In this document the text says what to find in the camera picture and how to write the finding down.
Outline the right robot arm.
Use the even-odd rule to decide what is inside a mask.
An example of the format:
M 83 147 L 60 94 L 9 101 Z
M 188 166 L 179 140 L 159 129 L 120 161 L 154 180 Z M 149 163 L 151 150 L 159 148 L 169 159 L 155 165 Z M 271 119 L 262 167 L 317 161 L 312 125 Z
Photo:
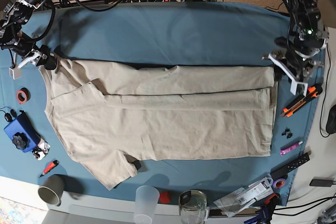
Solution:
M 50 21 L 37 38 L 31 38 L 22 32 L 22 26 L 31 18 L 33 12 L 46 4 L 51 8 Z M 38 47 L 36 42 L 42 40 L 50 31 L 56 15 L 56 8 L 51 0 L 11 0 L 4 9 L 5 17 L 1 20 L 1 49 L 9 50 L 11 66 L 9 74 L 13 79 L 22 76 L 21 68 L 27 63 L 54 70 L 58 61 L 47 46 Z

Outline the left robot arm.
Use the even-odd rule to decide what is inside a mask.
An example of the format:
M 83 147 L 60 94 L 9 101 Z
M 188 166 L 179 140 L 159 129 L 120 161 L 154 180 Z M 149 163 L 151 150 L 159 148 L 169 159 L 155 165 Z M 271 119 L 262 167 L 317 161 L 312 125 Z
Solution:
M 286 37 L 275 44 L 285 48 L 285 63 L 299 81 L 306 77 L 306 61 L 327 47 L 329 32 L 325 27 L 318 0 L 282 0 L 290 17 Z

